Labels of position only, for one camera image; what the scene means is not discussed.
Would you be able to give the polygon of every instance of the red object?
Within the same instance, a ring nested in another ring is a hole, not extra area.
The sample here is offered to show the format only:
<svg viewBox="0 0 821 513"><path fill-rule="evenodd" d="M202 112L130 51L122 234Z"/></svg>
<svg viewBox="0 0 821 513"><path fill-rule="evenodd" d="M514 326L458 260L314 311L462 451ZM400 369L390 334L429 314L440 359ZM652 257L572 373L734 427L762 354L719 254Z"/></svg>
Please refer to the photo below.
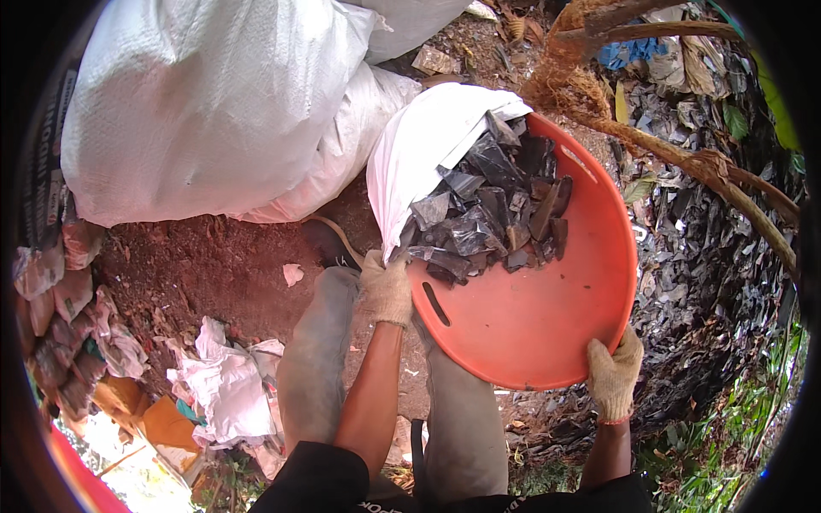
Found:
<svg viewBox="0 0 821 513"><path fill-rule="evenodd" d="M408 275L422 320L454 361L502 387L547 390L587 378L591 338L615 351L635 297L636 249L621 195L596 159L539 114L529 114L527 122L531 134L556 140L557 177L573 177L562 261L513 274L497 263L452 290L431 278L420 259ZM440 320L423 283L450 326Z"/></svg>
<svg viewBox="0 0 821 513"><path fill-rule="evenodd" d="M94 476L60 430L51 428L50 450L63 479L89 512L131 513L106 484Z"/></svg>

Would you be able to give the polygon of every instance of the work glove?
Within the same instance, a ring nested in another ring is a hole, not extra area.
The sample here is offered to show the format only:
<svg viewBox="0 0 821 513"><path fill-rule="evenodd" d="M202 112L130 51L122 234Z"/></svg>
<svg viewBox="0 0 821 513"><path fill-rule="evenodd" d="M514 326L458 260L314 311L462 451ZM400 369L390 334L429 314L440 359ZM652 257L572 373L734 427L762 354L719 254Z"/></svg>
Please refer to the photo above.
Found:
<svg viewBox="0 0 821 513"><path fill-rule="evenodd" d="M408 253L400 254L386 269L382 267L382 251L371 250L365 256L360 281L366 305L374 311L374 323L391 323L405 329L411 325L413 302L406 272L410 261Z"/></svg>
<svg viewBox="0 0 821 513"><path fill-rule="evenodd" d="M633 388L639 378L644 346L628 324L616 351L595 338L587 345L587 388L599 407L601 424L619 424L633 413Z"/></svg>

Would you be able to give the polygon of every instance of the gray trousers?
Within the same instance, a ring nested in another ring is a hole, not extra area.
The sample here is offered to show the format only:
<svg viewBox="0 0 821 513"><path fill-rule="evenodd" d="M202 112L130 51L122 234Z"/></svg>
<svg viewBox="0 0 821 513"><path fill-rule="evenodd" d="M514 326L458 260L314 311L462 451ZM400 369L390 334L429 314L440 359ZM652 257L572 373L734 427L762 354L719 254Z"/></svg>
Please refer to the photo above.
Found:
<svg viewBox="0 0 821 513"><path fill-rule="evenodd" d="M359 290L359 273L350 268L327 268L314 281L314 298L277 368L289 451L300 440L331 443L337 432L345 400L342 370ZM493 388L451 360L418 314L413 322L428 361L424 465L430 492L440 504L507 493L507 449ZM380 479L371 483L369 498L398 493L403 491Z"/></svg>

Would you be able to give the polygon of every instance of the black shirt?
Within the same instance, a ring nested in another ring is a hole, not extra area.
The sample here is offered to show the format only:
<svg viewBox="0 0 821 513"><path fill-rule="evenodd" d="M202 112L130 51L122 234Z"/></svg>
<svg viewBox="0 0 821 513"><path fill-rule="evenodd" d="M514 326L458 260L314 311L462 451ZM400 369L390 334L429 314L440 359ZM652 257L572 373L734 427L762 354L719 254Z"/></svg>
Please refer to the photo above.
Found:
<svg viewBox="0 0 821 513"><path fill-rule="evenodd" d="M367 501L368 468L353 452L323 443L300 442L288 456L271 486L251 507L268 511L349 511L355 513L416 513L424 511L411 496ZM474 497L439 508L456 513L530 513L573 511L610 513L650 511L650 500L638 474L614 479L576 493L545 493L532 497L493 495Z"/></svg>

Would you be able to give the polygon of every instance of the shoe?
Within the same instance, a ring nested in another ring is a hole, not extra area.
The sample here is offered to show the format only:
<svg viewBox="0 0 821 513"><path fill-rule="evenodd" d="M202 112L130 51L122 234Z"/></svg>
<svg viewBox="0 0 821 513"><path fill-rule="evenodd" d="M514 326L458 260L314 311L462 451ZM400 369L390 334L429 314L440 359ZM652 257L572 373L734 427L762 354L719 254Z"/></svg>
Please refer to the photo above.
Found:
<svg viewBox="0 0 821 513"><path fill-rule="evenodd" d="M362 271L365 260L351 248L345 232L335 222L320 216L308 216L302 220L302 235L317 250L324 268L342 266Z"/></svg>

